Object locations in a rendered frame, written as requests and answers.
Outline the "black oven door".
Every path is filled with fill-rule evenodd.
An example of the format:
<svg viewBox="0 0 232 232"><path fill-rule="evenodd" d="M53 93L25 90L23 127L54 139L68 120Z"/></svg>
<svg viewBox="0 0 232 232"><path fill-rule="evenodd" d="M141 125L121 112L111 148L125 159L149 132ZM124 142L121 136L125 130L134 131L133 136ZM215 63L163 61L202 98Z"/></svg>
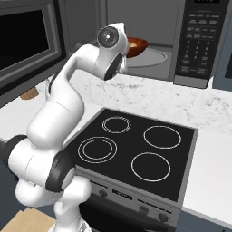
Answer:
<svg viewBox="0 0 232 232"><path fill-rule="evenodd" d="M80 205L80 211L93 232L176 232L175 228L160 226L157 223L145 226L86 203Z"/></svg>

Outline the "grey microwave oven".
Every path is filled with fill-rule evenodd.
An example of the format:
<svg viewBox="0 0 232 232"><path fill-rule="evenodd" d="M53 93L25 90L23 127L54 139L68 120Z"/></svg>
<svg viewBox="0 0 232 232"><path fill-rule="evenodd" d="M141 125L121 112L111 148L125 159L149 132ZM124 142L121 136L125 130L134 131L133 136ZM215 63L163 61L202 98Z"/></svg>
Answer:
<svg viewBox="0 0 232 232"><path fill-rule="evenodd" d="M64 9L70 45L97 44L101 28L123 23L126 35L168 56L150 67L127 66L126 74L205 89L218 66L232 0L64 0Z"/></svg>

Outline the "black hob stove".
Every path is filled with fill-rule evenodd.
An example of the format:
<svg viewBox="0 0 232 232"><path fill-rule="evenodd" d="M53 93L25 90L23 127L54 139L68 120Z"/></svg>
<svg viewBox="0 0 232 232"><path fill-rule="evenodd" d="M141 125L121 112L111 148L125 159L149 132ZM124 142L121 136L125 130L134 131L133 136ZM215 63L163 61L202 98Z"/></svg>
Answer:
<svg viewBox="0 0 232 232"><path fill-rule="evenodd" d="M103 108L66 150L75 158L76 173L90 180L99 207L145 226L176 229L197 136L191 127ZM140 206L149 213L141 214ZM161 222L160 213L169 220Z"/></svg>

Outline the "grey microwave door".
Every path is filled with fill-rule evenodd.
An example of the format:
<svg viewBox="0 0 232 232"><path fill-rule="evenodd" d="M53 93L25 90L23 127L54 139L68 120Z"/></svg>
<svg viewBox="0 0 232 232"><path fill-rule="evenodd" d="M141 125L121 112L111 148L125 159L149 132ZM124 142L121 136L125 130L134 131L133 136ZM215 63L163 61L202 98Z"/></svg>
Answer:
<svg viewBox="0 0 232 232"><path fill-rule="evenodd" d="M68 51L64 0L0 0L0 108L55 73Z"/></svg>

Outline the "grey microwave turntable plate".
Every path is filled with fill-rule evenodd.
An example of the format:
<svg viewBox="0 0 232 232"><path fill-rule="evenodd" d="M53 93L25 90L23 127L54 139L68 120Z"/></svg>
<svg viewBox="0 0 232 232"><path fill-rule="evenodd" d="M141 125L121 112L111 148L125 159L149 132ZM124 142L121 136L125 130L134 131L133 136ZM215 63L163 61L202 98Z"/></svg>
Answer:
<svg viewBox="0 0 232 232"><path fill-rule="evenodd" d="M150 67L167 60L168 56L164 52L147 48L138 56L127 58L126 65L130 68Z"/></svg>

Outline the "brown wooden bowl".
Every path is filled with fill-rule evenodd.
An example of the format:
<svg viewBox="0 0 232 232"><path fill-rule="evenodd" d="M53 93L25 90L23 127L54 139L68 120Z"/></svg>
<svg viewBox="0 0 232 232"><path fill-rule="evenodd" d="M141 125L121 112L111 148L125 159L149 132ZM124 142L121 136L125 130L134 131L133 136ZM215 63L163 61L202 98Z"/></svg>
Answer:
<svg viewBox="0 0 232 232"><path fill-rule="evenodd" d="M129 42L129 51L127 53L128 58L138 56L139 54L143 53L144 50L148 46L148 41L147 40L137 38L137 37L128 37L128 42ZM137 47L130 48L130 43L137 44Z"/></svg>

